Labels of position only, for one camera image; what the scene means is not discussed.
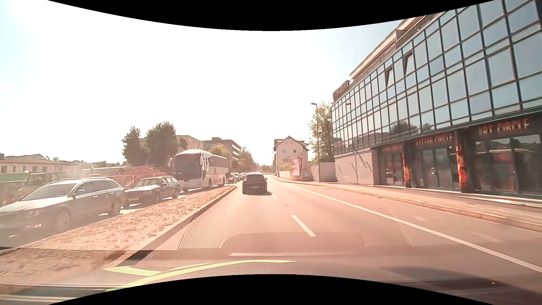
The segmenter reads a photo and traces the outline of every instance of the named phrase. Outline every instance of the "street lamp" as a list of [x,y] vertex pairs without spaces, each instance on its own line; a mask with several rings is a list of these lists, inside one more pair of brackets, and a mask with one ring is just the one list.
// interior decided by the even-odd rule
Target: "street lamp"
[[311,105],[316,106],[316,150],[318,151],[317,154],[317,162],[318,162],[318,183],[320,183],[320,120],[318,119],[318,104],[311,103]]

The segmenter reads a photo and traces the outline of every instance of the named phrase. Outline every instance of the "dark sedan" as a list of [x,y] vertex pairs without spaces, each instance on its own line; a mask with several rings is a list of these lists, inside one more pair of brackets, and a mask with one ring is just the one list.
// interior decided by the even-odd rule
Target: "dark sedan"
[[248,173],[243,180],[243,195],[267,194],[266,180],[262,173]]
[[157,204],[162,199],[179,197],[180,183],[172,176],[144,178],[131,189],[126,190],[126,206],[129,204]]

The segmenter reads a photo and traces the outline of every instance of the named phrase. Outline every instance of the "car hood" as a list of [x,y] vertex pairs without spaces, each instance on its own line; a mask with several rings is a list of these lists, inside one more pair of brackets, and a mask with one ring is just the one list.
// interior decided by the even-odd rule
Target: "car hood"
[[26,209],[43,208],[43,207],[48,207],[52,205],[57,205],[62,202],[66,202],[70,200],[72,200],[72,198],[67,198],[65,196],[62,196],[62,197],[53,197],[53,198],[45,198],[45,199],[17,201],[10,205],[0,207],[0,213],[18,212],[18,211],[22,211]]
[[129,193],[129,192],[135,192],[137,190],[154,190],[157,188],[160,188],[160,187],[159,186],[139,186],[139,187],[127,189],[126,192]]

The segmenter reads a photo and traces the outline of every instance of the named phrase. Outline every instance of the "bus windshield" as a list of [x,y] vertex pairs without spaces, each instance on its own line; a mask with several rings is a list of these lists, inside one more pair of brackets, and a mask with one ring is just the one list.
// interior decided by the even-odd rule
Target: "bus windshield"
[[202,166],[199,163],[201,154],[181,154],[173,160],[173,172],[178,180],[199,179],[202,177]]

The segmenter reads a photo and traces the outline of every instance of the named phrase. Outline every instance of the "sky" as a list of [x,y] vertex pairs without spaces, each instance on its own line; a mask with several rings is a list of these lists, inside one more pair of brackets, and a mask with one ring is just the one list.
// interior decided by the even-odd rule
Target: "sky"
[[273,139],[308,142],[311,103],[332,102],[399,22],[235,31],[0,0],[0,153],[122,163],[131,126],[169,121],[271,164]]

